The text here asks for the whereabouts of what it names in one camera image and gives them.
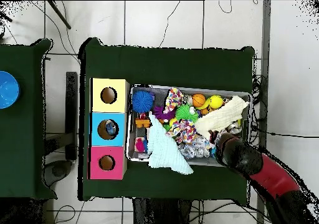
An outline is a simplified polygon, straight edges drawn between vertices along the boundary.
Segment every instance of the cube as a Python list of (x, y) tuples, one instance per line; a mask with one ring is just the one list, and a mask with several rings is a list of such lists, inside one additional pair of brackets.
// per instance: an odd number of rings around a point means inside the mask
[(88, 161), (88, 179), (122, 180), (126, 172), (124, 147), (93, 146)]
[[(112, 121), (116, 127), (115, 135), (107, 132), (107, 124)], [(92, 113), (92, 146), (124, 146), (126, 139), (126, 114)]]
[(125, 79), (93, 78), (91, 85), (93, 112), (125, 113), (130, 85)]

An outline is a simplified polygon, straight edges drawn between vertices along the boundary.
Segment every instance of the blue plastic bowl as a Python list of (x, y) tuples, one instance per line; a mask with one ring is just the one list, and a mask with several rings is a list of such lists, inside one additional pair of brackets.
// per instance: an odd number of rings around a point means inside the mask
[(0, 109), (10, 107), (20, 94), (17, 80), (8, 72), (0, 71)]

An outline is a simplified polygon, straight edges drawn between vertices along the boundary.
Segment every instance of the light blue towel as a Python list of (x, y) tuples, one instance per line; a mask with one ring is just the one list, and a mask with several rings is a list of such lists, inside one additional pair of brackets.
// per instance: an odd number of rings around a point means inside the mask
[(175, 140), (166, 135), (165, 128), (158, 119), (150, 114), (152, 126), (148, 139), (148, 153), (152, 153), (148, 159), (151, 168), (170, 167), (173, 171), (189, 175), (194, 171), (189, 166)]

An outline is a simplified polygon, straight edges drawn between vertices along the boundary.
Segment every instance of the green tablecloth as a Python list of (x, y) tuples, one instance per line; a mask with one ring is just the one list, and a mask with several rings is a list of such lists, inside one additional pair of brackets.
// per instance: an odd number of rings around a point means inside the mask
[(126, 79), (130, 84), (154, 84), (201, 89), (252, 91), (254, 50), (152, 49), (102, 46), (88, 39), (81, 48), (79, 198), (150, 197), (235, 199), (246, 203), (247, 182), (224, 167), (193, 165), (192, 175), (168, 168), (128, 162), (123, 180), (87, 180), (89, 79)]
[(0, 197), (54, 198), (42, 183), (44, 114), (42, 58), (51, 41), (31, 46), (0, 45), (0, 71), (12, 74), (20, 97), (0, 109)]

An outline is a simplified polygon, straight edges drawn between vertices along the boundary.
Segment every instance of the blue box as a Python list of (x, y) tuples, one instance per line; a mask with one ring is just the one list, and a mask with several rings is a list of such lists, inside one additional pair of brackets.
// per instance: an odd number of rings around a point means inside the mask
[[(104, 120), (113, 120), (118, 133), (113, 139), (103, 139), (98, 133), (98, 126)], [(125, 113), (92, 113), (92, 146), (124, 146), (126, 137)]]

